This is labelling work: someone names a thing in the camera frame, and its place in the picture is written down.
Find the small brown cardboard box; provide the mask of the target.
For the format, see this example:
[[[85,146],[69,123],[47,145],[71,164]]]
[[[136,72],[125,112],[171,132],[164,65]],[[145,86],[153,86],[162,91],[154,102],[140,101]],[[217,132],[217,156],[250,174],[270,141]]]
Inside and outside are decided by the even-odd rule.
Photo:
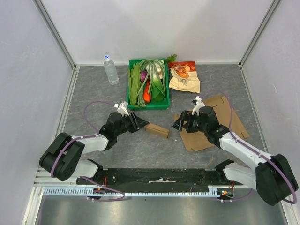
[[[169,138],[170,130],[167,129],[167,128],[160,127],[160,126],[155,125],[155,124],[148,124],[148,125],[145,126],[145,130],[148,133],[163,137],[165,139]]]

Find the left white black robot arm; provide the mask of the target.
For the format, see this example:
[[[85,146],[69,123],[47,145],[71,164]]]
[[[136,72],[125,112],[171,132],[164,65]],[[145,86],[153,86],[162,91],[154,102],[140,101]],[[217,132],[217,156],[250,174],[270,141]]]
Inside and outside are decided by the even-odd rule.
[[[113,112],[98,134],[58,134],[40,158],[39,165],[48,171],[52,178],[66,181],[76,171],[83,153],[109,150],[116,144],[118,136],[126,132],[134,133],[148,124],[148,121],[141,119],[134,112],[129,112],[128,115]]]

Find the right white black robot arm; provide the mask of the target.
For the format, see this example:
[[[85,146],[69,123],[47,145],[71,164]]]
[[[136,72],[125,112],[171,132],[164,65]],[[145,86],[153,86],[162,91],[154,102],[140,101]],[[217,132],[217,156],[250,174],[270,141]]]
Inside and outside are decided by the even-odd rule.
[[[222,162],[214,176],[217,183],[241,183],[255,190],[271,206],[287,201],[290,195],[293,197],[290,203],[297,202],[299,186],[286,157],[271,155],[239,139],[230,128],[219,123],[213,107],[204,106],[197,112],[182,111],[172,127],[188,133],[202,132],[210,143],[246,164],[243,167],[231,160]]]

